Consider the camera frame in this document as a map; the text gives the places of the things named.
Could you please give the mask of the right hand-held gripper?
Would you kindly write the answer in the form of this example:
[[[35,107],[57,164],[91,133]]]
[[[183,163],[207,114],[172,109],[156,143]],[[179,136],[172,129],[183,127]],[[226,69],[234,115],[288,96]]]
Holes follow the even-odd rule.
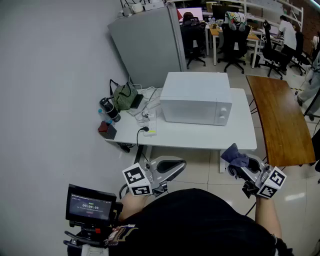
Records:
[[[236,179],[243,179],[242,191],[249,198],[260,196],[271,199],[280,190],[287,176],[278,168],[263,161],[254,155],[248,155],[248,166],[228,166],[228,172]]]

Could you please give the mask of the dark blue cloth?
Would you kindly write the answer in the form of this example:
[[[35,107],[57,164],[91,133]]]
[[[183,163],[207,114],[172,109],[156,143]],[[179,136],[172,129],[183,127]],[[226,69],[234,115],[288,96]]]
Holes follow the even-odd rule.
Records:
[[[249,166],[249,157],[239,152],[236,143],[227,148],[220,157],[228,163],[228,173],[236,179],[238,178],[237,168]]]

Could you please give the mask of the white microwave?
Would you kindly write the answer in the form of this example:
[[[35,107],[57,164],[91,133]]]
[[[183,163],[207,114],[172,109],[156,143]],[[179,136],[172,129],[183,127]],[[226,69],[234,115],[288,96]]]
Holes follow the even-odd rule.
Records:
[[[160,95],[167,122],[226,126],[232,96],[222,72],[169,72]]]

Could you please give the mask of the person's left forearm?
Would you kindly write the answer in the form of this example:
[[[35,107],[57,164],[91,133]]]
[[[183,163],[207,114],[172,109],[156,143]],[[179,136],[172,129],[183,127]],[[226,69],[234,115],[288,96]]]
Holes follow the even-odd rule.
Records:
[[[122,212],[119,215],[119,220],[123,222],[130,216],[142,211],[149,195],[133,196],[131,192],[128,192],[120,202],[122,203]]]

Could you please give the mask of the black desk control panel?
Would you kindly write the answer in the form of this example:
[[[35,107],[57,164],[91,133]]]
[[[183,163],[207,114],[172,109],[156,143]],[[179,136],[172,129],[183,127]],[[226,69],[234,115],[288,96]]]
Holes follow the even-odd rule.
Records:
[[[130,148],[132,147],[131,143],[118,142],[117,144],[126,153],[129,153],[130,152]]]

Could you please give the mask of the white power strip yellow label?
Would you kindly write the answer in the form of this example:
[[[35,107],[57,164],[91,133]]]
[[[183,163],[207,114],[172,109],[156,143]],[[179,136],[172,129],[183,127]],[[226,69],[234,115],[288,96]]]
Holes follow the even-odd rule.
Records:
[[[145,137],[152,137],[157,135],[157,121],[149,121],[148,125],[146,126],[148,128],[148,131],[144,131],[143,135]]]

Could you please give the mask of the person's black shirt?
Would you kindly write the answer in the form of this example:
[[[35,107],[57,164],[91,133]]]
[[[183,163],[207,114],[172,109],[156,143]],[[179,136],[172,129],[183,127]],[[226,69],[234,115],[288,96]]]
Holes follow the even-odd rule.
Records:
[[[120,221],[109,256],[294,256],[282,238],[198,188],[166,194]]]

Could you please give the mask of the brown wooden table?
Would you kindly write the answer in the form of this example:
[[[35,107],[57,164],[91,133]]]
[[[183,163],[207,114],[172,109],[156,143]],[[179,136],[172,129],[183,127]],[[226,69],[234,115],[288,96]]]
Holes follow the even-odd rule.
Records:
[[[255,75],[246,79],[259,115],[267,162],[277,167],[315,162],[305,117],[287,81]]]

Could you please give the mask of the black field monitor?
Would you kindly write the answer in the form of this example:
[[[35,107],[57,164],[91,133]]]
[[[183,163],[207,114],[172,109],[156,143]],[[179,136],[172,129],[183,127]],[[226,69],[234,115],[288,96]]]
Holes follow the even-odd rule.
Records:
[[[114,193],[69,184],[65,219],[76,226],[107,227],[115,224],[123,210]]]

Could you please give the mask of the clear water bottle blue cap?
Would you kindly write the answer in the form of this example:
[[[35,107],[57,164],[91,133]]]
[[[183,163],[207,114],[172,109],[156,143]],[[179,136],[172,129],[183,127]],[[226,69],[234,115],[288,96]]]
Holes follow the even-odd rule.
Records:
[[[114,121],[110,118],[110,116],[101,108],[98,109],[98,114],[103,122],[107,125],[113,124]]]

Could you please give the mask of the black thermos bottle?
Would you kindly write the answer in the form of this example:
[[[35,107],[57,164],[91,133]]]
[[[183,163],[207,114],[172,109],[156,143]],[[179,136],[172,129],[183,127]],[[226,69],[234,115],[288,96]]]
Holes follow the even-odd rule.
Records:
[[[109,98],[102,98],[99,101],[99,104],[112,121],[114,121],[115,123],[120,121],[121,116],[115,106],[110,102]]]

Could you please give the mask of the black office chair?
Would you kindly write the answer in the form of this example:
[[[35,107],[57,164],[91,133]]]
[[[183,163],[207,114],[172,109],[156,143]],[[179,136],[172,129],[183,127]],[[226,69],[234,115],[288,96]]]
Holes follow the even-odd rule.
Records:
[[[270,35],[270,30],[271,30],[271,25],[268,23],[267,20],[263,22],[263,28],[264,28],[264,47],[262,49],[262,55],[264,57],[264,63],[259,63],[257,65],[258,68],[260,67],[268,67],[269,72],[268,72],[268,77],[270,77],[271,71],[275,71],[277,74],[280,75],[280,80],[283,80],[283,75],[280,71],[280,66],[277,66],[277,64],[280,65],[280,62],[287,57],[286,54],[283,54],[282,52],[276,50],[277,46],[280,46],[279,43],[277,42],[271,42],[271,35]]]
[[[180,27],[182,43],[185,58],[188,59],[186,68],[189,69],[189,65],[192,61],[199,61],[206,66],[206,62],[203,60],[206,56],[205,50],[205,22],[197,22],[185,24]]]
[[[308,59],[309,55],[307,53],[303,55],[304,35],[300,31],[297,31],[295,34],[295,38],[296,38],[296,50],[293,54],[294,59],[291,60],[292,64],[289,67],[290,68],[297,67],[300,71],[300,76],[302,76],[307,73],[306,70],[302,67],[302,65],[310,66],[311,62]]]
[[[217,63],[220,63],[221,61],[227,62],[227,65],[223,69],[225,73],[230,65],[234,65],[241,70],[242,74],[244,74],[244,68],[240,63],[243,63],[244,66],[246,65],[246,61],[241,58],[247,53],[247,38],[251,28],[248,25],[241,24],[235,26],[235,30],[233,30],[230,26],[231,25],[228,23],[222,25],[223,58],[218,58]]]

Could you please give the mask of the wooden office desk white legs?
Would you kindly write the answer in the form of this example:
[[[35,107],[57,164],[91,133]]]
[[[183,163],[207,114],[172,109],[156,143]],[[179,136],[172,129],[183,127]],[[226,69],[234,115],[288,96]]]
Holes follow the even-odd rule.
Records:
[[[214,66],[217,65],[217,38],[220,36],[221,32],[222,32],[222,30],[219,28],[212,28],[209,25],[206,25],[206,27],[205,27],[206,55],[207,56],[209,55],[209,49],[213,50],[213,65]],[[259,42],[261,40],[253,32],[248,35],[247,40],[254,42],[254,52],[253,52],[253,58],[252,58],[252,64],[251,64],[251,68],[253,69],[256,64]]]

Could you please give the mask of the grey router box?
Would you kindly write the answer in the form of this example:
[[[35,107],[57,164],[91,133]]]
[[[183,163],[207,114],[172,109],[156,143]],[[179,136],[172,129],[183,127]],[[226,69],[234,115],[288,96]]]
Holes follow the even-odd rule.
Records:
[[[150,11],[150,10],[164,8],[165,3],[163,0],[147,0],[147,2],[143,7],[145,11]]]

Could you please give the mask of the black computer monitor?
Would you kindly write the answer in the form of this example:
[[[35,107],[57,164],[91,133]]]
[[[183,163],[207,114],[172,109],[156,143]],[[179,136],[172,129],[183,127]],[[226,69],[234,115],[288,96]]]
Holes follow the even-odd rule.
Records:
[[[212,5],[212,17],[216,20],[224,20],[226,12],[238,12],[238,7],[229,5]]]

